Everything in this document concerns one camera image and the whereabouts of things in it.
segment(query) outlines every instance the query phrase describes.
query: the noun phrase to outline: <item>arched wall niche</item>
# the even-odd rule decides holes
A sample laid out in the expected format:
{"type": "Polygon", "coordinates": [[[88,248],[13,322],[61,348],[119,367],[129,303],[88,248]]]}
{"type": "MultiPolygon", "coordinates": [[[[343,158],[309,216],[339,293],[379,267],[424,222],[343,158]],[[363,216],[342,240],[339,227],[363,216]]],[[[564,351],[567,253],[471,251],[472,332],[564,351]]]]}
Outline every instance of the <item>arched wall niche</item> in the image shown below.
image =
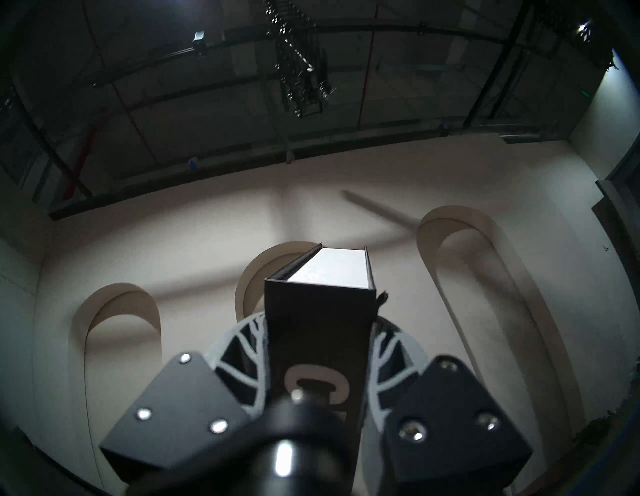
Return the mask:
{"type": "Polygon", "coordinates": [[[436,219],[451,219],[464,222],[480,231],[491,242],[512,277],[518,292],[526,302],[547,347],[563,391],[572,432],[575,434],[580,431],[586,425],[582,394],[562,336],[560,336],[551,311],[548,309],[533,277],[509,239],[496,222],[476,209],[460,205],[445,205],[433,209],[420,222],[417,237],[420,256],[436,284],[438,281],[433,264],[434,260],[430,258],[430,253],[426,250],[427,244],[424,242],[424,225],[436,219]]]}
{"type": "Polygon", "coordinates": [[[254,258],[240,276],[236,286],[236,319],[240,322],[251,314],[264,310],[264,279],[307,253],[317,243],[288,241],[280,243],[254,258]]]}
{"type": "Polygon", "coordinates": [[[489,217],[441,207],[422,220],[417,241],[474,371],[534,448],[514,483],[519,492],[584,425],[563,342],[526,267],[489,217]]]}
{"type": "MultiPolygon", "coordinates": [[[[142,341],[146,340],[147,344],[149,339],[154,341],[152,345],[155,349],[154,353],[157,355],[157,367],[154,366],[153,370],[150,370],[150,367],[147,366],[146,372],[141,378],[147,382],[144,385],[137,384],[138,388],[143,390],[148,380],[152,379],[161,368],[160,315],[154,299],[144,289],[129,283],[110,284],[100,288],[80,305],[73,317],[69,333],[68,384],[77,455],[86,469],[84,473],[89,474],[88,482],[111,493],[121,492],[124,484],[113,473],[106,460],[99,459],[102,454],[97,447],[102,439],[92,437],[92,433],[96,433],[97,422],[104,422],[104,419],[95,417],[96,409],[99,407],[95,401],[99,396],[96,387],[109,385],[109,378],[105,378],[102,385],[96,384],[95,378],[102,375],[100,373],[100,358],[102,358],[103,366],[116,358],[117,362],[120,362],[121,365],[124,364],[124,368],[121,370],[124,375],[129,369],[140,368],[145,364],[149,365],[147,363],[150,356],[147,353],[148,346],[147,352],[145,352],[146,358],[135,360],[139,357],[134,356],[136,351],[140,350],[140,345],[145,344],[141,341],[141,332],[142,341]],[[91,410],[94,413],[93,418],[90,418],[91,410]]],[[[124,377],[114,379],[116,380],[113,384],[117,387],[118,381],[122,383],[124,377]]],[[[112,391],[103,392],[111,395],[118,394],[113,388],[112,391]]],[[[140,392],[141,390],[139,392],[129,391],[128,394],[129,396],[134,394],[133,399],[135,399],[140,392]]],[[[122,404],[119,408],[122,409],[122,405],[128,400],[129,398],[125,398],[120,401],[122,404]]],[[[112,410],[109,414],[114,417],[117,412],[114,413],[112,410]]]]}

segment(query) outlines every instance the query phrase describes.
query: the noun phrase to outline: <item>steel beam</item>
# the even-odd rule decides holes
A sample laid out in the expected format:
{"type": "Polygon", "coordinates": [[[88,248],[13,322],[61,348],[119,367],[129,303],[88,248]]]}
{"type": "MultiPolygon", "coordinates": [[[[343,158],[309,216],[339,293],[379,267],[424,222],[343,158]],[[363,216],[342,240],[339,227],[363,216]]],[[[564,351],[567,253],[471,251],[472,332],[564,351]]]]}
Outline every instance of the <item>steel beam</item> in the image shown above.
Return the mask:
{"type": "Polygon", "coordinates": [[[87,198],[93,196],[91,191],[76,177],[76,175],[71,171],[67,164],[65,164],[64,160],[60,158],[58,152],[52,147],[47,139],[42,134],[42,131],[36,126],[29,111],[24,107],[22,100],[20,99],[20,95],[16,91],[15,87],[11,87],[11,101],[15,104],[18,109],[18,113],[20,114],[20,118],[22,119],[22,123],[27,127],[33,138],[38,142],[42,150],[49,156],[51,161],[55,164],[55,166],[60,169],[60,172],[64,174],[69,180],[71,180],[78,188],[78,190],[87,198]]]}
{"type": "MultiPolygon", "coordinates": [[[[392,19],[378,19],[372,21],[371,19],[335,19],[324,20],[322,24],[318,24],[313,28],[316,33],[319,34],[332,34],[332,33],[372,33],[372,32],[402,32],[402,33],[416,33],[416,34],[433,34],[442,36],[459,36],[467,40],[479,40],[496,44],[508,44],[509,39],[496,38],[495,36],[487,36],[467,29],[445,29],[428,26],[425,23],[406,24],[401,22],[394,22],[392,19]]],[[[245,43],[259,42],[263,40],[269,40],[270,35],[268,26],[250,26],[247,28],[234,28],[225,31],[225,40],[221,42],[207,43],[206,52],[211,52],[218,49],[229,48],[235,45],[242,45],[245,43]]],[[[511,46],[520,46],[531,50],[537,55],[548,57],[543,51],[537,50],[534,47],[521,45],[513,41],[511,46]]],[[[114,83],[115,81],[135,74],[145,68],[158,67],[164,63],[168,63],[174,60],[181,59],[186,56],[194,56],[194,48],[186,48],[177,52],[168,53],[158,58],[141,60],[139,62],[123,66],[114,67],[109,70],[102,71],[97,76],[90,76],[74,85],[75,89],[80,89],[85,86],[94,86],[96,88],[104,86],[106,84],[114,83]]]]}
{"type": "Polygon", "coordinates": [[[525,20],[527,19],[527,14],[529,13],[531,4],[532,4],[531,0],[524,0],[522,2],[522,6],[520,6],[520,11],[518,12],[518,16],[516,17],[516,20],[514,21],[513,26],[511,27],[511,32],[509,33],[509,37],[504,43],[504,46],[502,47],[502,51],[500,52],[500,55],[498,55],[498,59],[495,61],[495,65],[493,66],[493,69],[489,74],[489,77],[486,78],[486,81],[484,82],[484,86],[482,87],[482,89],[480,90],[480,94],[478,95],[478,98],[476,99],[474,105],[471,107],[471,110],[469,111],[467,118],[463,122],[463,125],[462,125],[463,127],[469,127],[473,122],[473,119],[476,117],[477,113],[480,111],[481,105],[484,101],[484,98],[486,97],[486,94],[489,92],[489,90],[493,86],[496,78],[498,77],[498,74],[500,74],[500,71],[504,66],[504,63],[507,62],[507,58],[509,57],[509,54],[511,54],[511,50],[513,50],[513,47],[516,45],[516,41],[518,40],[518,35],[520,34],[520,30],[522,29],[522,26],[525,20]]]}

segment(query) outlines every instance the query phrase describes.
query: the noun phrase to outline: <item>white wall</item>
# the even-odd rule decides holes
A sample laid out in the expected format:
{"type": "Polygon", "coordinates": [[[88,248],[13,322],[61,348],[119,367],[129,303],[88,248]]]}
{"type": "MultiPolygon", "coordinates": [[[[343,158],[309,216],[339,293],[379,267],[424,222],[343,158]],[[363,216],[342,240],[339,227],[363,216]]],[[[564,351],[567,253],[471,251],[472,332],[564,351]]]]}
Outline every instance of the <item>white wall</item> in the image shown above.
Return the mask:
{"type": "Polygon", "coordinates": [[[52,222],[0,171],[0,421],[40,440],[33,392],[33,314],[52,222]]]}
{"type": "Polygon", "coordinates": [[[593,173],[566,145],[540,144],[538,157],[562,157],[550,168],[530,164],[520,146],[476,135],[366,148],[193,182],[57,222],[35,318],[36,401],[50,426],[42,449],[96,480],[84,460],[88,432],[74,420],[81,402],[71,384],[82,370],[69,338],[74,315],[95,291],[126,282],[150,293],[166,362],[185,349],[203,351],[235,323],[234,291],[245,267],[286,241],[366,244],[376,287],[390,294],[381,315],[429,356],[448,353],[470,365],[407,227],[443,205],[475,209],[503,231],[556,322],[582,396],[574,408],[587,420],[605,414],[626,391],[630,357],[640,354],[640,316],[628,281],[616,279],[613,250],[595,248],[604,232],[586,220],[593,173]],[[585,186],[557,198],[553,178],[564,170],[585,186]],[[343,190],[406,221],[374,214],[343,190]]]}
{"type": "Polygon", "coordinates": [[[605,179],[640,133],[640,93],[614,52],[614,67],[602,78],[570,141],[598,179],[605,179]]]}

